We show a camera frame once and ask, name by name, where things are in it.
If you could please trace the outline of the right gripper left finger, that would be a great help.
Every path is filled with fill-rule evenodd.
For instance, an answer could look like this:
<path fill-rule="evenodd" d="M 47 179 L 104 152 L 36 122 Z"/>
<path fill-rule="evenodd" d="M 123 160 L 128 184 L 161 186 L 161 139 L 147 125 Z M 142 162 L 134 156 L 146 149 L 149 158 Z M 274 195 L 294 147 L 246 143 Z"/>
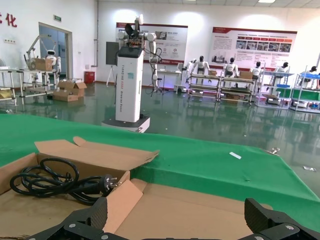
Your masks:
<path fill-rule="evenodd" d="M 28 240 L 106 240 L 103 228 L 108 219 L 106 197 L 91 207 L 73 211 L 61 223 L 28 236 Z"/>

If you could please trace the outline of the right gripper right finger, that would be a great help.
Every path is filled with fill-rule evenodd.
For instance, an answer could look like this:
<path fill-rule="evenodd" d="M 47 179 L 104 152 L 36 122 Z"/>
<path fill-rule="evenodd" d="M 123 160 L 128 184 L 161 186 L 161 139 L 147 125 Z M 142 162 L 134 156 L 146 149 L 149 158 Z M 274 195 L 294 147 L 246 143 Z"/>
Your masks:
<path fill-rule="evenodd" d="M 320 233 L 309 229 L 284 212 L 260 205 L 254 198 L 244 201 L 244 219 L 252 240 L 318 240 Z"/>

